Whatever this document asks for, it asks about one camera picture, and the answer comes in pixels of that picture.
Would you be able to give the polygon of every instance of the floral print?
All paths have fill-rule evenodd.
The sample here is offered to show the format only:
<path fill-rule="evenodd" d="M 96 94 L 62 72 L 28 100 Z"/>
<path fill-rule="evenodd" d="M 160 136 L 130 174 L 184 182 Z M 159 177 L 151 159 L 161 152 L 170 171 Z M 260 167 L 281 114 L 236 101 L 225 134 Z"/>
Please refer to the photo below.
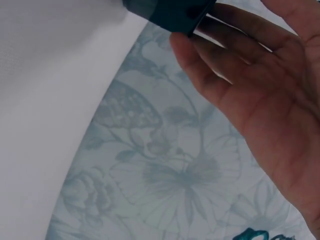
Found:
<path fill-rule="evenodd" d="M 261 14 L 254 0 L 224 0 Z M 148 24 L 102 99 L 47 240 L 312 240 L 243 137 Z"/>

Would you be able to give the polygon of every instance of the dark object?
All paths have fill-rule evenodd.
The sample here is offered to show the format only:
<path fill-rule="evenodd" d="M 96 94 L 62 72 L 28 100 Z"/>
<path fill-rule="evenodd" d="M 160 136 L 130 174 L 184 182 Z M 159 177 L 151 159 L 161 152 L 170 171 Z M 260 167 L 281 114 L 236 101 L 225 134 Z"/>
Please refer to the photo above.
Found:
<path fill-rule="evenodd" d="M 216 0 L 122 0 L 132 13 L 170 32 L 191 36 Z"/>

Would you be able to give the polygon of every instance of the white cloth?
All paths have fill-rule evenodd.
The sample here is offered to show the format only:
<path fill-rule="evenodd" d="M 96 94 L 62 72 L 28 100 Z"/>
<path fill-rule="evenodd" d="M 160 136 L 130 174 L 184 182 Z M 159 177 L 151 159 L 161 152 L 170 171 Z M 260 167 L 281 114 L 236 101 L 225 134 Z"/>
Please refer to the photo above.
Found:
<path fill-rule="evenodd" d="M 146 21 L 103 0 L 0 3 L 0 239 L 42 240 L 90 120 Z"/>

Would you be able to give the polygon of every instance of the bedsheet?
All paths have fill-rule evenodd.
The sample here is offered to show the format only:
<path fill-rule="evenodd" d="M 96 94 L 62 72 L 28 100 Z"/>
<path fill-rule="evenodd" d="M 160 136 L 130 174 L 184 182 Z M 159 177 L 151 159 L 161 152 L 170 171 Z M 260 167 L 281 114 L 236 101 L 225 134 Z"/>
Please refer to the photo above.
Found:
<path fill-rule="evenodd" d="M 259 1 L 233 3 L 288 28 Z M 313 240 L 245 140 L 148 24 L 101 101 L 47 240 Z"/>

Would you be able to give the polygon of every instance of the palm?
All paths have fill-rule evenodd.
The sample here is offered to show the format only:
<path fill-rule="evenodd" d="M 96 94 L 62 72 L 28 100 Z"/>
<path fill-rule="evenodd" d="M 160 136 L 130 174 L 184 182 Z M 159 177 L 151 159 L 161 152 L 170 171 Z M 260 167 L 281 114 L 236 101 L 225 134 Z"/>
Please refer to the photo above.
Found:
<path fill-rule="evenodd" d="M 225 48 L 199 36 L 192 43 L 178 33 L 171 44 L 198 91 L 243 134 L 261 167 L 320 239 L 320 28 L 315 29 L 320 5 L 314 0 L 263 2 L 299 37 L 217 4 L 213 16 L 254 40 L 207 17 L 199 30 Z"/>

